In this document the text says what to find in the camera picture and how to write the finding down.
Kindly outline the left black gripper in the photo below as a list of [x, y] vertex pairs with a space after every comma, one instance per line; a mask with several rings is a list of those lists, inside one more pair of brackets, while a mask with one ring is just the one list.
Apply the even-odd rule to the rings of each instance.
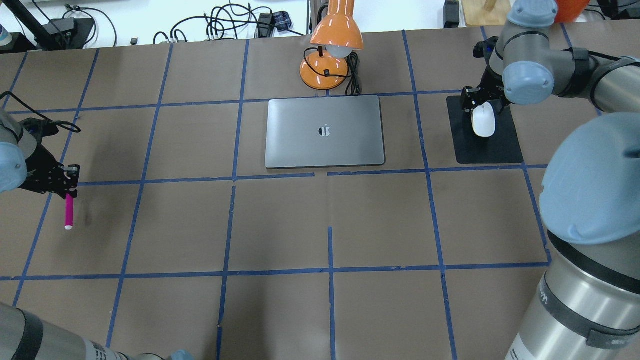
[[20, 188], [39, 194], [57, 194], [60, 198], [77, 199], [81, 172], [79, 164], [64, 166], [45, 146], [37, 145], [26, 159], [27, 177]]

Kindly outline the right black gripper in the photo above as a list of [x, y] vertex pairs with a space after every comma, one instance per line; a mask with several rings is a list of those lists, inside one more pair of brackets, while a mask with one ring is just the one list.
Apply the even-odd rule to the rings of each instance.
[[480, 105], [494, 101], [494, 114], [500, 116], [512, 104], [505, 95], [505, 85], [502, 75], [496, 73], [489, 63], [481, 77], [480, 84], [475, 88], [465, 86], [460, 95], [461, 109], [471, 116]]

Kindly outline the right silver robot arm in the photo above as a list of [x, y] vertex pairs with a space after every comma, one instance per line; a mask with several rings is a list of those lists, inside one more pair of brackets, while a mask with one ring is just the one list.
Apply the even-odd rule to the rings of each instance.
[[480, 84], [461, 92], [474, 133], [494, 101], [589, 100], [602, 116], [574, 130], [542, 180], [539, 211], [556, 256], [507, 360], [613, 360], [639, 337], [639, 59], [551, 48], [555, 0], [517, 0], [499, 37], [479, 42]]

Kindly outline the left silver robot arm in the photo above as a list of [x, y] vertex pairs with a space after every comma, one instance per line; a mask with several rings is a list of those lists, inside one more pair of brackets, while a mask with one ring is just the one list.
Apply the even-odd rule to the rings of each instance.
[[[1, 112], [1, 191], [25, 189], [34, 193], [77, 197], [80, 166], [64, 166], [42, 145], [60, 128], [80, 129], [44, 115], [16, 121]], [[158, 360], [154, 353], [125, 354], [55, 326], [26, 310], [2, 303], [1, 358], [3, 360]]]

